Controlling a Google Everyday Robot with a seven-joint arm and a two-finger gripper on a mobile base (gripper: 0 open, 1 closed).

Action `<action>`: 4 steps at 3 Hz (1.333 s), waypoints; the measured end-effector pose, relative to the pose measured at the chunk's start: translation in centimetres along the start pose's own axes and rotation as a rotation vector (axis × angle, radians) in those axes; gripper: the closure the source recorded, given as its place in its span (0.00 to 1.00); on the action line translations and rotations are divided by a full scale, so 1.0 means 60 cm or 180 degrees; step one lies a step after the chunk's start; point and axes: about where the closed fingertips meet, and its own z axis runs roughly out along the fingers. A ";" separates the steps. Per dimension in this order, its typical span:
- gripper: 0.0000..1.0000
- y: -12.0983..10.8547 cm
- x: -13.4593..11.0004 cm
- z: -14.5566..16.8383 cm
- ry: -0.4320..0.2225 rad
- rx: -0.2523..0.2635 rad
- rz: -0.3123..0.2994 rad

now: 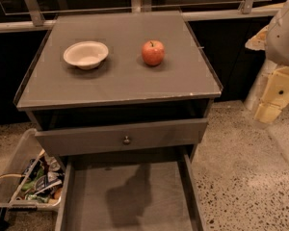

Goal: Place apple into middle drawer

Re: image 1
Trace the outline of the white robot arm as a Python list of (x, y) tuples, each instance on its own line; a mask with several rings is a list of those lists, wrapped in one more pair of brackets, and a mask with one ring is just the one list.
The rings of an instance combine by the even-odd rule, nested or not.
[(289, 0), (245, 47), (266, 57), (245, 105), (254, 120), (270, 124), (289, 104)]

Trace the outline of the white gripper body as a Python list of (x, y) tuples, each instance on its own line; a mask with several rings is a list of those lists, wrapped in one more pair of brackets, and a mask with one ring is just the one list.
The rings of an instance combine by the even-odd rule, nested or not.
[(268, 60), (289, 66), (289, 0), (269, 23), (265, 51)]

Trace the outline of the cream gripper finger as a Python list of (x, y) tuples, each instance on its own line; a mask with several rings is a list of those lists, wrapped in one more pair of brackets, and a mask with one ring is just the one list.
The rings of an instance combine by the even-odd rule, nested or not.
[(289, 104), (289, 66), (282, 66), (268, 76), (254, 119), (272, 123)]
[(245, 44), (245, 47), (249, 50), (264, 51), (266, 48), (266, 36), (268, 27), (263, 27), (258, 33), (251, 37)]

